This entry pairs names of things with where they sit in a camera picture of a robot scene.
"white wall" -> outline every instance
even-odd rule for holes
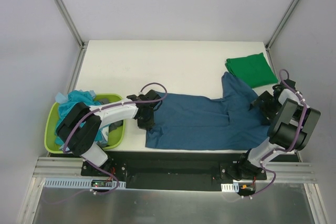
[[[267,42],[291,0],[63,0],[84,40]]]
[[[336,223],[335,3],[302,0],[270,52],[275,67],[288,69],[308,104],[322,113],[302,154],[314,165],[330,223]]]
[[[0,216],[16,223],[44,127],[79,53],[53,0],[0,0]]]

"light blue cloth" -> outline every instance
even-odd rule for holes
[[[154,112],[155,126],[146,133],[146,147],[178,150],[248,150],[267,137],[258,108],[249,111],[258,95],[243,81],[226,72],[224,97],[211,100],[168,94]]]
[[[72,107],[75,106],[76,103],[83,102],[87,106],[100,105],[100,102],[94,101],[95,97],[96,97],[96,94],[92,90],[91,91],[74,90],[68,94],[68,97],[62,95],[61,93],[58,93],[55,97],[55,100],[56,102],[60,103],[58,107],[59,120],[56,124],[55,130],[57,129],[58,125],[62,122],[62,120],[66,117],[66,115],[70,112]],[[97,133],[95,141],[101,142],[101,144],[107,144],[107,143],[104,143],[106,141],[104,137],[102,137],[101,131]],[[63,141],[59,137],[56,138],[55,143],[61,146],[63,146],[64,144]]]

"green laundry basket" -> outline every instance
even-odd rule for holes
[[[103,98],[107,98],[110,102],[118,102],[122,99],[121,96],[117,94],[97,94],[94,100],[97,101]],[[56,123],[59,120],[58,106],[59,103],[55,102],[49,112],[46,130],[44,133],[44,146],[48,152],[59,154],[63,152],[62,150],[59,149],[60,145],[55,143],[56,139],[55,128]],[[125,132],[125,120],[122,126],[118,127],[117,129],[109,133],[108,147],[105,147],[103,149],[108,150],[117,147],[124,137],[124,132]]]

